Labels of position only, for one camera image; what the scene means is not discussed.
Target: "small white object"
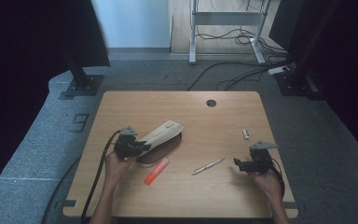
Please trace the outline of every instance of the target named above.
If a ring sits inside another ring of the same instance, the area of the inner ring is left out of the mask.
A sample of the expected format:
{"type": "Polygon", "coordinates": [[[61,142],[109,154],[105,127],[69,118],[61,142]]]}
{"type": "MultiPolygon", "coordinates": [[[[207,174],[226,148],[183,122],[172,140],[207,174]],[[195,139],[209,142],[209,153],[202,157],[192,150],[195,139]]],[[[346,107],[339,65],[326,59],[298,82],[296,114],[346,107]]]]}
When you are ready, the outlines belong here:
{"type": "Polygon", "coordinates": [[[284,72],[288,72],[288,71],[290,71],[289,67],[282,66],[282,67],[276,67],[276,68],[269,69],[268,74],[270,76],[273,76],[275,74],[284,73],[284,72]]]}
{"type": "Polygon", "coordinates": [[[246,130],[246,129],[243,130],[243,137],[245,138],[245,140],[249,140],[249,132],[248,132],[248,130],[246,130]]]}

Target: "wall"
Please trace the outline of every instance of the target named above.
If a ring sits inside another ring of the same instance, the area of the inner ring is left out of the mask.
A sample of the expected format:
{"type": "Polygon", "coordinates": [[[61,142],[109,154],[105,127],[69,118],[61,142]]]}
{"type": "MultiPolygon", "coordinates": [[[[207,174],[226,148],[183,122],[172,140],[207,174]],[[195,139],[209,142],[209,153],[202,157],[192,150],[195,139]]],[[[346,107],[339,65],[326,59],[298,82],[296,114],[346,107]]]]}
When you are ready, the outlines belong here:
{"type": "Polygon", "coordinates": [[[107,48],[168,48],[166,0],[91,0],[107,48]]]}

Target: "black cable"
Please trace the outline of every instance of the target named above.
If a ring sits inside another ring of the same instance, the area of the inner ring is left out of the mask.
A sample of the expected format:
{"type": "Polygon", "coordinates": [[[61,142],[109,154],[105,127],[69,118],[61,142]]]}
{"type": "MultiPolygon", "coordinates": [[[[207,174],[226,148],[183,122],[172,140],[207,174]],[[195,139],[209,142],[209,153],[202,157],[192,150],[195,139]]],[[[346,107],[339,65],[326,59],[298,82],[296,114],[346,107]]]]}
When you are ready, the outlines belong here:
{"type": "Polygon", "coordinates": [[[284,50],[284,49],[279,49],[279,48],[275,48],[275,47],[270,46],[270,45],[267,44],[267,42],[266,42],[263,38],[261,38],[261,37],[260,37],[259,40],[260,40],[259,43],[260,43],[261,47],[263,48],[263,50],[264,50],[265,52],[272,53],[272,54],[276,54],[276,55],[280,55],[280,56],[283,56],[283,57],[285,57],[285,56],[287,55],[287,53],[285,53],[285,52],[279,52],[279,51],[277,51],[277,50],[284,50]]]}
{"type": "Polygon", "coordinates": [[[275,175],[278,177],[278,181],[279,181],[279,183],[280,183],[280,185],[281,185],[281,194],[282,194],[282,198],[283,198],[284,192],[285,192],[285,185],[284,185],[284,181],[283,181],[282,170],[281,170],[280,164],[279,164],[277,161],[275,161],[275,163],[278,164],[279,171],[278,171],[274,166],[270,167],[270,169],[271,169],[272,172],[274,172],[275,175]]]}
{"type": "Polygon", "coordinates": [[[278,63],[274,63],[274,64],[271,64],[271,65],[267,65],[266,68],[263,68],[263,69],[259,69],[259,70],[253,70],[253,71],[250,71],[250,73],[248,74],[242,74],[243,77],[237,79],[237,80],[234,80],[235,78],[232,79],[232,83],[231,84],[227,84],[224,91],[227,91],[230,87],[232,87],[233,85],[235,85],[236,83],[238,83],[239,81],[249,77],[249,76],[252,76],[252,75],[256,75],[256,74],[259,74],[259,73],[264,73],[264,72],[267,72],[269,69],[271,68],[274,68],[274,67],[279,67],[279,66],[282,66],[282,65],[285,65],[287,63],[290,63],[292,61],[292,59],[288,59],[288,60],[284,60],[284,61],[281,61],[281,62],[278,62],[278,63]]]}
{"type": "Polygon", "coordinates": [[[264,64],[253,64],[253,63],[238,63],[238,62],[225,62],[225,63],[216,63],[216,64],[213,64],[209,67],[207,67],[206,69],[204,69],[202,71],[202,73],[199,75],[199,77],[197,77],[197,79],[193,82],[193,84],[191,84],[191,86],[189,88],[187,88],[187,91],[190,91],[191,88],[193,88],[194,85],[196,85],[196,83],[200,80],[200,78],[211,68],[217,66],[217,65],[221,65],[221,64],[244,64],[244,65],[250,65],[250,66],[268,66],[268,65],[264,65],[264,64]]]}
{"type": "Polygon", "coordinates": [[[211,0],[211,6],[212,6],[212,8],[214,9],[214,11],[216,11],[216,8],[214,8],[212,1],[213,1],[213,0],[211,0]]]}
{"type": "Polygon", "coordinates": [[[116,134],[118,134],[119,132],[121,132],[121,130],[118,130],[112,134],[112,136],[107,141],[105,148],[103,149],[103,155],[101,156],[100,165],[98,166],[98,170],[97,170],[97,175],[95,176],[94,183],[92,184],[91,190],[89,191],[89,197],[87,198],[86,204],[84,205],[84,208],[83,208],[83,213],[82,213],[81,219],[80,219],[81,223],[84,223],[84,221],[86,219],[86,213],[87,213],[87,210],[89,209],[92,195],[94,194],[94,190],[97,187],[98,180],[100,179],[101,171],[103,169],[103,162],[106,157],[106,152],[109,149],[110,145],[112,144],[113,138],[115,138],[116,134]]]}
{"type": "Polygon", "coordinates": [[[234,77],[232,78],[228,84],[226,85],[226,87],[224,88],[224,91],[228,90],[231,85],[234,85],[236,82],[240,81],[240,80],[244,80],[246,79],[247,77],[251,77],[251,76],[254,76],[254,75],[257,75],[261,72],[263,72],[264,69],[255,69],[255,70],[252,70],[252,71],[249,71],[249,72],[245,72],[245,73],[242,73],[240,74],[239,76],[237,77],[234,77]]]}
{"type": "Polygon", "coordinates": [[[62,181],[66,178],[66,176],[69,174],[69,172],[72,170],[72,168],[80,161],[81,157],[78,157],[72,165],[66,170],[65,174],[62,176],[60,182],[56,186],[55,190],[53,191],[53,194],[51,195],[50,199],[48,200],[48,206],[46,207],[45,213],[42,218],[42,224],[47,223],[48,221],[48,211],[50,210],[51,204],[53,203],[53,199],[55,195],[57,194],[58,189],[61,187],[62,181]]]}
{"type": "Polygon", "coordinates": [[[246,7],[246,10],[245,11],[248,11],[249,9],[249,4],[251,3],[251,0],[248,0],[248,6],[246,7]]]}
{"type": "Polygon", "coordinates": [[[240,31],[241,29],[234,29],[234,30],[231,30],[229,31],[228,33],[226,33],[225,35],[208,35],[208,34],[200,34],[200,31],[199,31],[199,27],[197,26],[197,36],[201,37],[201,39],[235,39],[237,38],[238,36],[229,36],[229,37],[226,37],[226,35],[229,35],[235,31],[240,31]]]}
{"type": "Polygon", "coordinates": [[[237,11],[240,11],[240,8],[245,5],[245,0],[243,0],[242,4],[238,7],[237,11]]]}
{"type": "MultiPolygon", "coordinates": [[[[261,75],[258,76],[258,79],[246,79],[246,81],[260,81],[261,75]]],[[[223,82],[228,82],[228,83],[229,83],[230,81],[233,81],[233,79],[234,79],[234,78],[229,79],[229,80],[223,80],[223,81],[217,82],[217,83],[216,83],[216,86],[215,86],[215,87],[216,87],[216,90],[219,91],[218,88],[219,88],[219,84],[220,84],[220,83],[223,83],[223,82]]]]}
{"type": "Polygon", "coordinates": [[[263,10],[263,6],[264,6],[264,2],[265,2],[265,0],[263,0],[262,2],[261,2],[261,5],[259,6],[259,7],[251,7],[252,9],[259,9],[260,8],[260,11],[262,11],[263,10]]]}
{"type": "Polygon", "coordinates": [[[250,35],[239,34],[235,38],[235,43],[239,44],[239,45],[249,45],[249,44],[252,44],[251,38],[252,38],[252,36],[250,36],[250,35]],[[241,38],[243,38],[243,37],[247,39],[246,42],[241,41],[241,38]]]}

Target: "hand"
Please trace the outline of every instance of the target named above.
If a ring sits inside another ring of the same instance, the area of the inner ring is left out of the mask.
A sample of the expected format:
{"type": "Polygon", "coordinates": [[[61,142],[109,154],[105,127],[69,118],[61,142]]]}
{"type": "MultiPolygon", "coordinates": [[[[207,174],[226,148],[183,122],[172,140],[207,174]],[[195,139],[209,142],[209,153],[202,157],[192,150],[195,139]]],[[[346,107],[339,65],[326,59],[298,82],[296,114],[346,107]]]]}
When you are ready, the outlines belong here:
{"type": "Polygon", "coordinates": [[[252,172],[247,172],[247,174],[266,194],[271,207],[274,223],[288,224],[289,218],[287,217],[286,210],[284,208],[281,185],[276,174],[271,170],[266,171],[262,175],[257,175],[252,172]]]}
{"type": "Polygon", "coordinates": [[[107,187],[115,188],[135,160],[136,157],[130,157],[126,161],[120,161],[115,151],[109,153],[105,158],[105,184],[107,187]]]}
{"type": "Polygon", "coordinates": [[[136,157],[119,161],[115,151],[105,157],[105,180],[103,183],[103,192],[97,207],[92,214],[90,224],[111,223],[111,213],[113,207],[113,195],[118,181],[127,173],[131,163],[136,157]]]}
{"type": "Polygon", "coordinates": [[[267,170],[262,175],[257,175],[253,172],[247,172],[254,182],[260,187],[267,195],[267,197],[281,197],[281,185],[279,183],[278,177],[271,170],[267,170]]]}

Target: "white pen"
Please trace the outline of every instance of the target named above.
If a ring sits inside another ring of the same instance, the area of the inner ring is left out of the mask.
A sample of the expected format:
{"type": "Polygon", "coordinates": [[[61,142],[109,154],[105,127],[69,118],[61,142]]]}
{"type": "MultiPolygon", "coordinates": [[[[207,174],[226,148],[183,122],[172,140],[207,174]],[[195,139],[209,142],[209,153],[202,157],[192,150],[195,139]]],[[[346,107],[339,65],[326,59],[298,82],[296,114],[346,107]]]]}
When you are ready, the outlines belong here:
{"type": "Polygon", "coordinates": [[[219,160],[214,161],[211,164],[208,164],[206,166],[202,166],[199,169],[195,169],[192,175],[197,175],[197,174],[201,173],[202,171],[206,171],[207,169],[209,169],[209,168],[215,166],[216,164],[222,162],[224,159],[225,158],[220,158],[219,160]]]}

